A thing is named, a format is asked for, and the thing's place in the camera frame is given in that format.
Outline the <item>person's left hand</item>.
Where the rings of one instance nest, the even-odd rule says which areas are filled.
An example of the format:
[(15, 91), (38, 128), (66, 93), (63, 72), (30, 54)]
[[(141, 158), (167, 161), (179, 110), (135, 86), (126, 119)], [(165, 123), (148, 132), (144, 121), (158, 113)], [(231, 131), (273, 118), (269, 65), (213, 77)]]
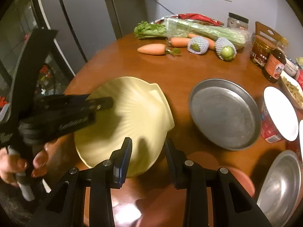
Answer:
[[(49, 159), (47, 150), (53, 142), (48, 142), (33, 159), (33, 171), (31, 177), (43, 177), (47, 174), (47, 162)], [(16, 173), (22, 173), (28, 168), (28, 162), (19, 155), (10, 155), (6, 148), (1, 148), (1, 179), (7, 184), (18, 187), (15, 179)]]

